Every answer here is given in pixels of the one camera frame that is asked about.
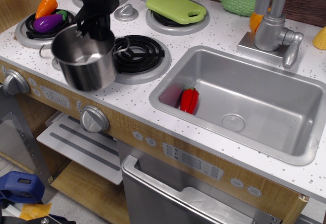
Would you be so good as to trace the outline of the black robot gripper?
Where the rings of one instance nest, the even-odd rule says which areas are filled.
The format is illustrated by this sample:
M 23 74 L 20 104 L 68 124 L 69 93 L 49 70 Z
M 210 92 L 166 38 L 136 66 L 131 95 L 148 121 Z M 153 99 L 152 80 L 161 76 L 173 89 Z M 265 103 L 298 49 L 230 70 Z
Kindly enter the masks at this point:
M 83 0 L 83 7 L 75 17 L 76 36 L 87 33 L 97 41 L 106 41 L 110 35 L 110 14 L 119 6 L 119 0 Z

